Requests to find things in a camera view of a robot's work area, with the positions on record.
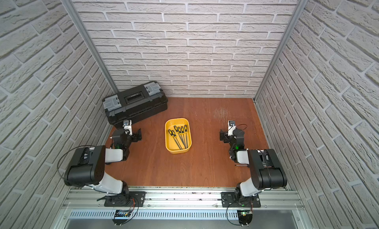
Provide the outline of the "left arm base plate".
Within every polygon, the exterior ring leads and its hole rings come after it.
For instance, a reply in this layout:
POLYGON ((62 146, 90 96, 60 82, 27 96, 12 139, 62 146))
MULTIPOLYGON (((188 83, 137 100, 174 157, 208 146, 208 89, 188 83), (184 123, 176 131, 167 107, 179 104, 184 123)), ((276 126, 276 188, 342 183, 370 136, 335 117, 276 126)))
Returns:
POLYGON ((129 194, 105 196, 105 207, 142 207, 146 197, 145 191, 130 191, 129 194))

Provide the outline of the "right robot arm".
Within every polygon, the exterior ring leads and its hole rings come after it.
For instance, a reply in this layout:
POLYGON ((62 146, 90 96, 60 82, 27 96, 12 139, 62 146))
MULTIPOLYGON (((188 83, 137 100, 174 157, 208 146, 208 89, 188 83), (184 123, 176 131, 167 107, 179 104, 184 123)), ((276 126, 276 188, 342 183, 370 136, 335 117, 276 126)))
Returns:
POLYGON ((250 169, 250 178, 240 182, 235 189, 235 201, 242 203, 264 190, 284 188, 287 176, 273 149, 250 150, 244 147, 244 131, 231 128, 220 131, 220 140, 230 145, 230 159, 250 169))

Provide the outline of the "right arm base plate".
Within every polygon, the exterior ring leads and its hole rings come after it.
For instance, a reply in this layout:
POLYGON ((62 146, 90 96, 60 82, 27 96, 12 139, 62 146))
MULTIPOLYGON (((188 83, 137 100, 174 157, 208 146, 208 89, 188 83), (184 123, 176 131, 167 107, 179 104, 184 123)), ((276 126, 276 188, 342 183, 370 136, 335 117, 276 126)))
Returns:
POLYGON ((244 197, 236 192, 221 192, 222 207, 243 207, 243 208, 260 208, 260 198, 258 195, 244 197))

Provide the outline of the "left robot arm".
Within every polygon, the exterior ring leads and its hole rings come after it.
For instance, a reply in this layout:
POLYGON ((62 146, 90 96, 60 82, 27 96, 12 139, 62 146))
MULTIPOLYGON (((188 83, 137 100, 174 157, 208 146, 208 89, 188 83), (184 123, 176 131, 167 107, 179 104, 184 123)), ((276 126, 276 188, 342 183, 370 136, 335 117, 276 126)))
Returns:
POLYGON ((105 166, 114 162, 126 161, 130 154, 132 143, 142 140, 142 131, 130 133, 124 129, 113 132, 113 148, 105 145, 94 147, 78 147, 63 175, 63 181, 67 186, 88 186, 95 191, 111 196, 129 196, 127 183, 117 180, 105 172, 105 166))

